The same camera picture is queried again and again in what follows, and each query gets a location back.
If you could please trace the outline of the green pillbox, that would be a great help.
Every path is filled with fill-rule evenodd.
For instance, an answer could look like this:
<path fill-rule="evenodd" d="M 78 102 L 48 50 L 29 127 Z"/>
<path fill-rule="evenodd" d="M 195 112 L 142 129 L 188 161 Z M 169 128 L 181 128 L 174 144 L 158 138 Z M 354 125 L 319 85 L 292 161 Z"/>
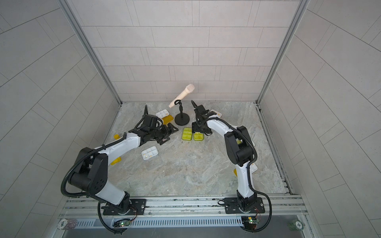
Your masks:
<path fill-rule="evenodd" d="M 182 140 L 191 141 L 192 140 L 192 129 L 184 128 L 182 132 Z"/>
<path fill-rule="evenodd" d="M 204 140 L 204 134 L 201 132 L 195 132 L 193 134 L 194 141 L 203 141 Z"/>

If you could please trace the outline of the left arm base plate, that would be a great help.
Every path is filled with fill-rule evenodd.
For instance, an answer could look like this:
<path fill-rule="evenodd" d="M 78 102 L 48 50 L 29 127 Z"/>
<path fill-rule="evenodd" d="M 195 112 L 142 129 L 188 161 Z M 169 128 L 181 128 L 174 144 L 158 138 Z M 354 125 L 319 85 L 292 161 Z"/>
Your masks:
<path fill-rule="evenodd" d="M 119 205 L 107 202 L 105 206 L 101 206 L 103 215 L 143 215 L 146 207 L 146 199 L 130 199 L 124 200 Z"/>

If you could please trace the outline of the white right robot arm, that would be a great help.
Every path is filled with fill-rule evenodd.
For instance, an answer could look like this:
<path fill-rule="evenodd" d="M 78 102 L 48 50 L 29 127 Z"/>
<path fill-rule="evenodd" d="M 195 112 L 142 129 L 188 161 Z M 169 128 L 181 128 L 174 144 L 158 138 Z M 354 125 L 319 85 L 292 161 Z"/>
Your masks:
<path fill-rule="evenodd" d="M 258 197 L 264 193 L 255 190 L 252 183 L 252 172 L 257 169 L 255 162 L 258 154 L 246 127 L 232 126 L 203 105 L 197 105 L 194 101 L 191 103 L 195 112 L 194 130 L 204 134 L 216 132 L 224 137 L 228 158 L 237 172 L 237 203 L 240 210 L 244 213 L 253 210 L 265 213 L 262 199 Z"/>

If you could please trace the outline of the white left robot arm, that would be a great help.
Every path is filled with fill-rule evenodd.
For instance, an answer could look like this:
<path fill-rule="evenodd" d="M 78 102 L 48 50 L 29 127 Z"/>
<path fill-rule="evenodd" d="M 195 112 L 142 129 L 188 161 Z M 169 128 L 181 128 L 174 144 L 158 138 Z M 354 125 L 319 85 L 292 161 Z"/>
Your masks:
<path fill-rule="evenodd" d="M 114 213 L 128 213 L 130 195 L 108 181 L 109 165 L 147 142 L 155 141 L 163 145 L 177 131 L 177 127 L 171 123 L 165 125 L 155 115 L 144 115 L 122 138 L 96 149 L 85 147 L 80 150 L 74 165 L 63 178 L 61 193 L 66 197 L 90 196 Z"/>

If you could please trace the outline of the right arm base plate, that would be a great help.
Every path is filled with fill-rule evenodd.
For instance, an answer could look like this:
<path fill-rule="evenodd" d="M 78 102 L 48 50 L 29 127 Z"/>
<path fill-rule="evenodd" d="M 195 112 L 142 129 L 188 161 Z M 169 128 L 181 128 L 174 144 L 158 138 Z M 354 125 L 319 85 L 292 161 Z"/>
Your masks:
<path fill-rule="evenodd" d="M 220 206 L 225 208 L 226 214 L 244 214 L 244 213 L 260 213 L 266 212 L 262 198 L 260 197 L 225 197 L 218 201 Z"/>

